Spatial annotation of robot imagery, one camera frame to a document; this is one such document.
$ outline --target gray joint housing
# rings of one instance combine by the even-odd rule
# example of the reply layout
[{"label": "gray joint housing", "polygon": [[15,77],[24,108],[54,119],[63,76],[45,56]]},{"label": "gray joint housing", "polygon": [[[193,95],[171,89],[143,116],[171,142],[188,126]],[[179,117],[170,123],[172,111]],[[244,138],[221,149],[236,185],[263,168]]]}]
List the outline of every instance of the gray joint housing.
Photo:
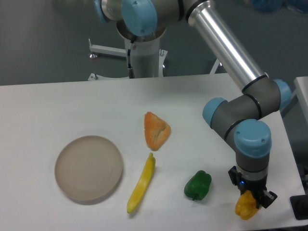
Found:
[{"label": "gray joint housing", "polygon": [[152,0],[157,13],[157,28],[169,26],[186,18],[191,7],[207,0]]},{"label": "gray joint housing", "polygon": [[211,128],[235,151],[236,163],[244,170],[258,172],[265,169],[270,156],[250,158],[242,154],[234,143],[237,125],[243,120],[259,120],[278,111],[280,100],[278,85],[268,77],[263,77],[245,88],[242,96],[230,102],[222,102],[215,110]]}]

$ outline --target floor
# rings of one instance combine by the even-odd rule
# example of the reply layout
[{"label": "floor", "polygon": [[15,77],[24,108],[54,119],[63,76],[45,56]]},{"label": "floor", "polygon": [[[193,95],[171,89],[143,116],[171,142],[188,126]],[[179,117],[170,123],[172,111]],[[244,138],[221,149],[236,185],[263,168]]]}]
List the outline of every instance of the floor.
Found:
[{"label": "floor", "polygon": [[[216,4],[271,78],[280,78],[295,90],[294,79],[308,76],[307,17],[285,7],[260,13],[242,0]],[[124,48],[115,23],[102,24],[92,0],[2,0],[0,31],[0,85],[87,81],[94,72],[105,77],[128,75],[123,58],[88,58],[88,38],[92,44]],[[167,28],[161,48],[168,51],[165,76],[208,74],[216,59],[185,21]],[[308,166],[308,125],[300,105],[283,120],[296,161]]]}]

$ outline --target blue object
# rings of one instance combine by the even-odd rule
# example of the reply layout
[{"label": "blue object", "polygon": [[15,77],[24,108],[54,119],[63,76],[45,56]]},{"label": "blue object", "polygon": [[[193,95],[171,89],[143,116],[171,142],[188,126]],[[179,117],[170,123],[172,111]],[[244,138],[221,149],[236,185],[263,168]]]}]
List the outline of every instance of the blue object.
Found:
[{"label": "blue object", "polygon": [[216,109],[218,108],[218,106],[222,103],[226,101],[223,98],[217,97],[217,98],[213,98],[212,100],[210,100],[204,107],[203,112],[202,112],[202,116],[203,119],[205,119],[205,121],[207,122],[207,124],[212,128],[211,126],[211,121],[212,121],[212,117],[214,115],[214,112],[216,111]]},{"label": "blue object", "polygon": [[308,14],[308,0],[286,0],[285,3],[295,13]]},{"label": "blue object", "polygon": [[280,90],[280,107],[279,110],[283,109],[291,101],[292,93],[289,85],[283,82],[281,79],[275,79],[274,82],[277,83]]},{"label": "blue object", "polygon": [[234,142],[238,150],[252,158],[262,158],[270,154],[271,135],[269,127],[262,121],[247,119],[234,132]]},{"label": "blue object", "polygon": [[250,0],[250,4],[262,12],[273,12],[279,9],[284,0]]},{"label": "blue object", "polygon": [[106,23],[106,19],[104,17],[103,11],[102,11],[102,0],[93,0],[94,8],[96,10],[97,16],[100,18],[102,23]]},{"label": "blue object", "polygon": [[151,0],[123,0],[122,16],[134,35],[149,35],[156,30],[157,12]]}]

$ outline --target white table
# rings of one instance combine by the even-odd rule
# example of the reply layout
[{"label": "white table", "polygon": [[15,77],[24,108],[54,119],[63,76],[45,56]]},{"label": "white table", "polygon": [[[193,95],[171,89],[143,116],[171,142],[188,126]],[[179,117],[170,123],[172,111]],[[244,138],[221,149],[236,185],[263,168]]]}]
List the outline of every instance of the white table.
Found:
[{"label": "white table", "polygon": [[[278,198],[250,220],[235,215],[240,192],[228,175],[235,154],[203,120],[202,109],[214,97],[230,101],[240,95],[227,74],[0,87],[0,230],[231,231],[308,224],[291,209],[289,197],[304,190],[279,113],[263,119],[273,142],[267,187]],[[130,216],[126,204],[150,152],[147,111],[167,121],[172,132],[154,152],[154,177]],[[85,135],[110,139],[124,161],[114,194],[89,206],[65,197],[54,178],[60,151]],[[183,188],[201,169],[213,181],[208,196],[193,202]]]}]

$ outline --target beige plate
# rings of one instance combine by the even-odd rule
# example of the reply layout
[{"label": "beige plate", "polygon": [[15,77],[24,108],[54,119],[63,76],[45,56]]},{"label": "beige plate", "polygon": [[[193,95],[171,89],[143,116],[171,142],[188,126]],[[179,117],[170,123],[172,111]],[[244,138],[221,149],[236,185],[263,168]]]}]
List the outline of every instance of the beige plate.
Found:
[{"label": "beige plate", "polygon": [[95,204],[111,194],[122,169],[121,153],[110,140],[85,136],[61,151],[54,173],[69,198],[80,204]]}]

